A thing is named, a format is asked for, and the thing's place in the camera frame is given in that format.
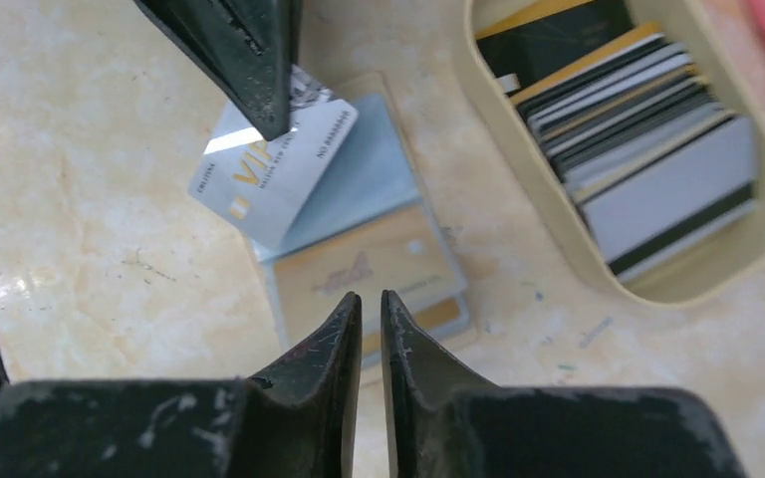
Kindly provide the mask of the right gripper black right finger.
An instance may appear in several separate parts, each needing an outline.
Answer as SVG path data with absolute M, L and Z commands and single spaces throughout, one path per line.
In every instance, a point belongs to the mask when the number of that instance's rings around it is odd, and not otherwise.
M 393 477 L 742 477 L 715 413 L 672 387 L 501 386 L 381 298 Z

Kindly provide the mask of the silver VIP credit card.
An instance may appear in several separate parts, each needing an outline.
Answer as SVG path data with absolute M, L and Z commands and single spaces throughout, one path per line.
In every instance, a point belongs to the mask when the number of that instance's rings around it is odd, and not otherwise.
M 188 194 L 259 245 L 275 248 L 358 115 L 348 101 L 294 66 L 288 132 L 268 140 L 227 104 Z

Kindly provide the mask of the cream oval card tray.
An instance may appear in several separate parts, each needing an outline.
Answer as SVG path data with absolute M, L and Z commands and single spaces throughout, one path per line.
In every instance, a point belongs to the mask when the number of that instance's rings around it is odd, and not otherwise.
M 508 165 L 575 272 L 588 284 L 638 302 L 683 308 L 703 302 L 728 283 L 765 262 L 765 113 L 746 75 L 727 52 L 699 1 L 631 1 L 639 21 L 656 21 L 671 38 L 685 42 L 712 89 L 728 105 L 756 122 L 758 209 L 698 245 L 625 285 L 619 283 L 563 192 L 534 139 L 496 83 L 476 47 L 477 31 L 517 10 L 525 1 L 466 1 L 457 9 L 452 61 L 462 91 L 487 125 Z

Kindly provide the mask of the gold credit card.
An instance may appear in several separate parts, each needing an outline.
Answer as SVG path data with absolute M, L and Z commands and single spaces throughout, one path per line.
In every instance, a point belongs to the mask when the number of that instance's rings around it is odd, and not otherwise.
M 404 206 L 266 268 L 284 346 L 318 328 L 348 292 L 363 302 L 363 332 L 380 319 L 384 290 L 396 292 L 415 315 L 466 287 L 460 268 L 428 208 Z
M 470 316 L 461 296 L 441 301 L 413 316 L 416 322 L 437 339 L 447 339 L 462 334 L 470 328 Z M 376 354 L 381 347 L 380 320 L 369 322 L 372 327 L 365 332 L 362 344 L 363 357 Z

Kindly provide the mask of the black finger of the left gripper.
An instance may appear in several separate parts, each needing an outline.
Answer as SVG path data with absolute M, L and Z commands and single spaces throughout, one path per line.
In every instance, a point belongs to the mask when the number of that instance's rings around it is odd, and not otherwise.
M 298 0 L 136 0 L 266 139 L 290 129 L 290 77 L 298 61 Z

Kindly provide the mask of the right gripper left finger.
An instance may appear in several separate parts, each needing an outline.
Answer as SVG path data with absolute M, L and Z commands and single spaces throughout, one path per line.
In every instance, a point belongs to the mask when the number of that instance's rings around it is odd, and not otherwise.
M 0 391 L 0 477 L 348 477 L 362 302 L 248 377 L 39 380 Z

